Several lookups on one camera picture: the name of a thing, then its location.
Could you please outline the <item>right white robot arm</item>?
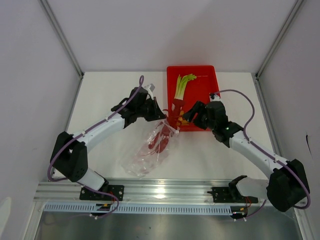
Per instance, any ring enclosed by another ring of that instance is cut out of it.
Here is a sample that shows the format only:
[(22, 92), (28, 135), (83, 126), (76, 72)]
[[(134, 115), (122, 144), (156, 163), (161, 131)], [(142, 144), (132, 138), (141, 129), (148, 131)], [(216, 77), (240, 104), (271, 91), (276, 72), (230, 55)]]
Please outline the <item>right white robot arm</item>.
[(246, 137), (244, 128), (228, 119), (221, 101), (207, 104), (197, 101), (183, 119), (200, 129), (211, 130), (218, 142), (244, 156), (266, 176), (266, 180), (246, 175), (233, 179), (228, 184), (232, 201), (255, 197), (268, 200), (281, 212), (300, 209), (298, 203), (303, 199), (306, 199), (303, 209), (310, 206), (310, 188), (303, 164), (297, 159), (287, 160)]

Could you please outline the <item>red lobster toy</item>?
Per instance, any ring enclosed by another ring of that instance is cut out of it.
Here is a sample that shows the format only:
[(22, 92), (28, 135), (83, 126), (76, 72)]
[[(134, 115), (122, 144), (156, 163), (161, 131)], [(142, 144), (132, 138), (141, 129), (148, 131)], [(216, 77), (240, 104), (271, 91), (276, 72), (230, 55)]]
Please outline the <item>red lobster toy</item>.
[(186, 104), (184, 100), (173, 99), (172, 110), (164, 109), (168, 113), (166, 119), (160, 121), (155, 127), (155, 134), (148, 140), (147, 149), (150, 150), (147, 154), (143, 156), (160, 154), (162, 153), (171, 138), (174, 137), (176, 132), (180, 131), (181, 126), (176, 125), (177, 116), (179, 116), (182, 107)]

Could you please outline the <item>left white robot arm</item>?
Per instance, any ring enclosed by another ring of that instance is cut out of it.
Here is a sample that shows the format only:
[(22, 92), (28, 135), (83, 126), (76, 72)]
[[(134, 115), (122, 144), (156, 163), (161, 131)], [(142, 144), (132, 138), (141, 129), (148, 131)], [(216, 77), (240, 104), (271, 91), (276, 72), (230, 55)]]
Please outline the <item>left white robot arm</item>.
[(149, 84), (145, 87), (135, 87), (130, 96), (114, 106), (110, 114), (89, 127), (75, 134), (60, 133), (50, 159), (49, 168), (55, 168), (64, 179), (76, 182), (91, 189), (91, 194), (97, 200), (108, 196), (107, 180), (88, 166), (88, 153), (112, 134), (121, 131), (135, 123), (138, 118), (147, 122), (165, 119), (156, 97), (155, 87)]

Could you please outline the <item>green white celery toy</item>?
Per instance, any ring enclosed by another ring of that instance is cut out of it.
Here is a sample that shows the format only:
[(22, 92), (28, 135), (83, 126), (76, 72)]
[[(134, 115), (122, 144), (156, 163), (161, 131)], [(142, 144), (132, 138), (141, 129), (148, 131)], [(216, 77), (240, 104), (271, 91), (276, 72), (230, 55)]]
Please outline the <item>green white celery toy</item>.
[(183, 100), (188, 82), (193, 81), (196, 78), (197, 76), (192, 73), (184, 76), (179, 75), (176, 81), (174, 99)]

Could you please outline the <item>clear zip top bag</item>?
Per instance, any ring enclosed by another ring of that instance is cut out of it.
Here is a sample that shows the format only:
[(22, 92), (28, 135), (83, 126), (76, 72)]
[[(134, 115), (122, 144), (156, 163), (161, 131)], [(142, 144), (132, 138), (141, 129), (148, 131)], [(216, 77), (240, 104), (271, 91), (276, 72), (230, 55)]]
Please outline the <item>clear zip top bag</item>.
[(157, 121), (132, 147), (127, 149), (120, 162), (129, 175), (143, 178), (160, 166), (178, 144), (179, 128), (167, 120)]

